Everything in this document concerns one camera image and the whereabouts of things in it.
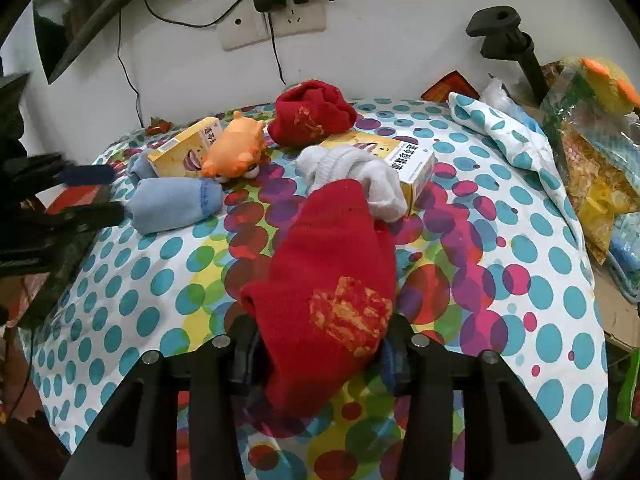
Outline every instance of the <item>barcode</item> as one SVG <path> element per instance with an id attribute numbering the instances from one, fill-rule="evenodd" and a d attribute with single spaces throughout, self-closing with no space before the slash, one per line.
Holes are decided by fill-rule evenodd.
<path id="1" fill-rule="evenodd" d="M 165 142 L 162 146 L 158 147 L 158 151 L 161 153 L 166 152 L 167 150 L 170 150 L 172 147 L 174 147 L 176 144 L 178 144 L 178 142 L 180 142 L 178 139 L 171 139 L 168 140 L 167 142 Z"/>

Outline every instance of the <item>silver bolt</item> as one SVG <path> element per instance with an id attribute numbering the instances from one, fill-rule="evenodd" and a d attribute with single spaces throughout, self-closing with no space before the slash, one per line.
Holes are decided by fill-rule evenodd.
<path id="1" fill-rule="evenodd" d="M 216 348 L 226 348 L 231 344 L 231 338 L 228 335 L 217 335 L 211 342 Z"/>
<path id="2" fill-rule="evenodd" d="M 418 348 L 424 348 L 425 346 L 429 346 L 429 338 L 424 334 L 415 334 L 411 338 L 411 343 Z"/>
<path id="3" fill-rule="evenodd" d="M 489 363 L 490 365 L 495 365 L 499 361 L 498 354 L 492 350 L 487 350 L 486 352 L 483 352 L 482 359 L 484 359 L 485 363 Z"/>
<path id="4" fill-rule="evenodd" d="M 142 362 L 145 365 L 152 365 L 156 361 L 158 361 L 160 357 L 160 352 L 158 350 L 148 350 L 142 354 Z"/>

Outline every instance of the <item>power outlet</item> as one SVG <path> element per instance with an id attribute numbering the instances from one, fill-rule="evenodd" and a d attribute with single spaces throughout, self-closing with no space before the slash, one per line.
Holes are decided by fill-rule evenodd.
<path id="1" fill-rule="evenodd" d="M 266 18 L 255 10 L 253 0 L 244 0 L 216 29 L 223 50 L 233 50 L 271 38 Z"/>
<path id="2" fill-rule="evenodd" d="M 325 30 L 324 2 L 325 0 L 309 0 L 306 4 L 295 5 L 293 0 L 287 0 L 285 9 L 271 13 L 273 33 L 276 38 Z"/>

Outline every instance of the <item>wall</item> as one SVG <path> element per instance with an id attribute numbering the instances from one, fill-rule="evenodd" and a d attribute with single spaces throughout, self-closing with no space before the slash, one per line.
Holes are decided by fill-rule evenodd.
<path id="1" fill-rule="evenodd" d="M 162 15 L 210 21 L 234 0 L 150 0 Z M 336 0 L 327 5 L 325 32 L 278 40 L 287 83 L 320 78 L 350 97 L 417 97 L 457 69 L 477 89 L 487 73 L 521 77 L 514 62 L 479 55 L 480 40 L 465 35 L 472 14 L 507 4 L 534 38 L 544 63 L 563 56 L 615 60 L 640 87 L 640 51 L 607 0 Z M 162 23 L 142 0 L 123 10 L 122 57 L 142 94 L 148 121 L 176 123 L 210 112 L 274 100 L 282 91 L 269 42 L 224 52 L 212 28 Z M 48 86 L 38 58 L 31 8 L 2 47 L 7 72 L 32 70 L 22 110 L 28 144 L 89 161 L 136 128 L 134 94 L 115 56 L 117 19 L 69 69 Z"/>

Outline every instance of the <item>orange toy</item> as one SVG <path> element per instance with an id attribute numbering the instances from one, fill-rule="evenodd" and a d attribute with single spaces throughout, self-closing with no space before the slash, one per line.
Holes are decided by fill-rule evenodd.
<path id="1" fill-rule="evenodd" d="M 243 175 L 255 178 L 265 145 L 264 121 L 244 117 L 236 110 L 229 126 L 209 148 L 200 174 L 213 177 L 219 182 Z"/>

